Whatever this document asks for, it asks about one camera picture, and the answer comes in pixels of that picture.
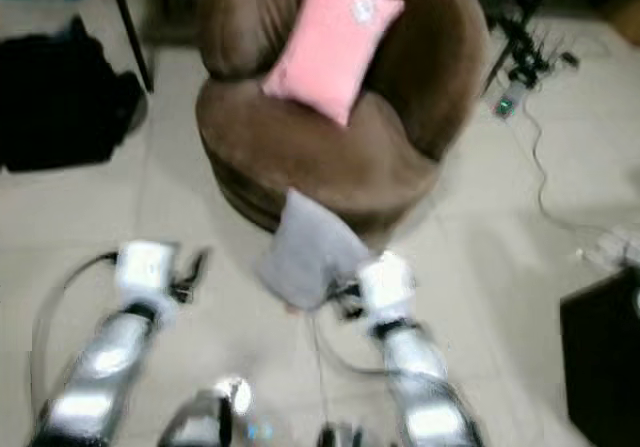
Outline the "black metal table leg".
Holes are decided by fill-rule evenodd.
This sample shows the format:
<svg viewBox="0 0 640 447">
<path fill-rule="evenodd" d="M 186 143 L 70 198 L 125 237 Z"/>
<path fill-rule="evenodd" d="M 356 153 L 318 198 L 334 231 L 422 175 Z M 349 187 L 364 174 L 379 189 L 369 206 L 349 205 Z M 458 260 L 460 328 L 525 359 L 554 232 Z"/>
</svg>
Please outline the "black metal table leg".
<svg viewBox="0 0 640 447">
<path fill-rule="evenodd" d="M 128 0 L 114 0 L 116 9 L 118 9 L 120 21 L 125 30 L 125 36 L 127 36 L 128 43 L 131 45 L 131 51 L 134 58 L 134 64 L 137 66 L 138 76 L 140 76 L 142 85 L 147 92 L 154 92 L 154 73 L 152 73 L 150 67 L 148 67 L 145 50 L 141 43 L 140 34 L 134 23 L 134 18 L 131 13 L 131 5 Z"/>
</svg>

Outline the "black bag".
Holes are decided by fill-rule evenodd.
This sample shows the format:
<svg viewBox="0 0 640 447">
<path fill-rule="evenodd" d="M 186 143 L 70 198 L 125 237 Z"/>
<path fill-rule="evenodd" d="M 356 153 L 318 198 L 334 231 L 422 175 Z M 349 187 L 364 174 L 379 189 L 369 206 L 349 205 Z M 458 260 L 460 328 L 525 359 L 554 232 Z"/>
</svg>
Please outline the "black bag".
<svg viewBox="0 0 640 447">
<path fill-rule="evenodd" d="M 148 113 L 140 76 L 113 68 L 81 17 L 0 45 L 5 172 L 59 171 L 109 162 Z"/>
</svg>

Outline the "robot left leg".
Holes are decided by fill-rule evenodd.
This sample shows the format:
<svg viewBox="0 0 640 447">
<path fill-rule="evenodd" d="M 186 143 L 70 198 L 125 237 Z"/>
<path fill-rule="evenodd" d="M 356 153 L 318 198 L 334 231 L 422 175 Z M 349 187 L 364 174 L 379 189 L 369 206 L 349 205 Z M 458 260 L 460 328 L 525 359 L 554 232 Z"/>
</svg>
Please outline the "robot left leg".
<svg viewBox="0 0 640 447">
<path fill-rule="evenodd" d="M 252 402 L 247 379 L 216 379 L 198 388 L 175 410 L 156 447 L 236 447 L 247 437 L 244 415 Z"/>
</svg>

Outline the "black box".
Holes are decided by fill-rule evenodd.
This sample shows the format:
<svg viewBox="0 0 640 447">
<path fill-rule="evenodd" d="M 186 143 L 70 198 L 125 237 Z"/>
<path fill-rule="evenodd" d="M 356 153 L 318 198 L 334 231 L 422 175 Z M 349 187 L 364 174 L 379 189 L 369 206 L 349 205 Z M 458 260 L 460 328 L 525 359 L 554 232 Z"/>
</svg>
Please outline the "black box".
<svg viewBox="0 0 640 447">
<path fill-rule="evenodd" d="M 640 267 L 559 302 L 568 418 L 595 447 L 640 447 Z"/>
</svg>

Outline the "power strip with green light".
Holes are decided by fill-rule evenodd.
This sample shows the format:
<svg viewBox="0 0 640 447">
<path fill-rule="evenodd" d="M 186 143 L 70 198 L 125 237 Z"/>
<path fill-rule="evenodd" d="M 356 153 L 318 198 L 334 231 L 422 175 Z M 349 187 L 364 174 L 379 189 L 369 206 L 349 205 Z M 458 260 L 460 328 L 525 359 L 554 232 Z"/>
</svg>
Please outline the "power strip with green light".
<svg viewBox="0 0 640 447">
<path fill-rule="evenodd" d="M 535 86 L 536 81 L 529 78 L 520 76 L 509 78 L 506 90 L 495 101 L 493 113 L 500 119 L 511 118 Z"/>
</svg>

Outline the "grey pillow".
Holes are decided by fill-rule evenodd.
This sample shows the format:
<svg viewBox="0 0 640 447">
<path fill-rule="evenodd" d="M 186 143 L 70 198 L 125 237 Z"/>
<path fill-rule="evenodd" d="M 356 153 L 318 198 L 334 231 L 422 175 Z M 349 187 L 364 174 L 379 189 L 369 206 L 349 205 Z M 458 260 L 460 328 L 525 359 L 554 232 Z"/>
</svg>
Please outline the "grey pillow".
<svg viewBox="0 0 640 447">
<path fill-rule="evenodd" d="M 296 188 L 285 205 L 268 251 L 255 263 L 266 291 L 289 309 L 312 313 L 332 296 L 334 283 L 347 281 L 372 250 L 337 214 Z"/>
</svg>

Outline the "pink pillow with cartoon print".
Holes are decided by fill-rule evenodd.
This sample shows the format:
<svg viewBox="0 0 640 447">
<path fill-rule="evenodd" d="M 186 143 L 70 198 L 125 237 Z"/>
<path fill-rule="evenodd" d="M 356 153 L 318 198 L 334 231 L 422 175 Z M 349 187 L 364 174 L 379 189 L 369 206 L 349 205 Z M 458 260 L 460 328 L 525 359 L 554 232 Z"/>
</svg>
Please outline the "pink pillow with cartoon print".
<svg viewBox="0 0 640 447">
<path fill-rule="evenodd" d="M 403 11 L 404 0 L 301 0 L 262 92 L 300 101 L 344 130 L 380 41 Z"/>
</svg>

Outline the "brown round velvet sofa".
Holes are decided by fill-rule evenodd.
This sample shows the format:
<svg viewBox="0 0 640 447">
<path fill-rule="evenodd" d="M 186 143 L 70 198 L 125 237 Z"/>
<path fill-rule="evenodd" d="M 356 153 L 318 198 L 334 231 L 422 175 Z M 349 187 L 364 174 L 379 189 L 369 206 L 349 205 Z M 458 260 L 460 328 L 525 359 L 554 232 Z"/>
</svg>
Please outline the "brown round velvet sofa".
<svg viewBox="0 0 640 447">
<path fill-rule="evenodd" d="M 346 127 L 264 85 L 303 0 L 198 0 L 198 136 L 221 195 L 273 231 L 297 190 L 383 241 L 434 190 L 483 90 L 477 0 L 404 0 Z"/>
</svg>

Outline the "robot right leg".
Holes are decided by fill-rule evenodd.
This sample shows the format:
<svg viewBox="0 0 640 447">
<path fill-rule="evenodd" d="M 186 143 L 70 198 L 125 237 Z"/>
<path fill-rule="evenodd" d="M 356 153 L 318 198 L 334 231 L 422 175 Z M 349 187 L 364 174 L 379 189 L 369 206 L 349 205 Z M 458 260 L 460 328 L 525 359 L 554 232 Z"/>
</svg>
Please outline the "robot right leg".
<svg viewBox="0 0 640 447">
<path fill-rule="evenodd" d="M 326 421 L 321 427 L 315 447 L 372 447 L 375 437 L 360 424 L 348 421 Z"/>
</svg>

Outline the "robot leg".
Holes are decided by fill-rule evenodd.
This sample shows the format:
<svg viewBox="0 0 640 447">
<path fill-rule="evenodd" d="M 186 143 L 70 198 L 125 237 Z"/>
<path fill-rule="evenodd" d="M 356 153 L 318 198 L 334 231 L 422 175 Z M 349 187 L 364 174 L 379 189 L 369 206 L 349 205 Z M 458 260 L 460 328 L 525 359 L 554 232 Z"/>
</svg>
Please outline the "robot leg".
<svg viewBox="0 0 640 447">
<path fill-rule="evenodd" d="M 216 379 L 198 388 L 175 410 L 156 447 L 236 447 L 247 437 L 244 415 L 252 402 L 247 379 Z"/>
<path fill-rule="evenodd" d="M 360 424 L 348 421 L 326 421 L 321 427 L 315 447 L 372 447 L 375 437 Z"/>
</svg>

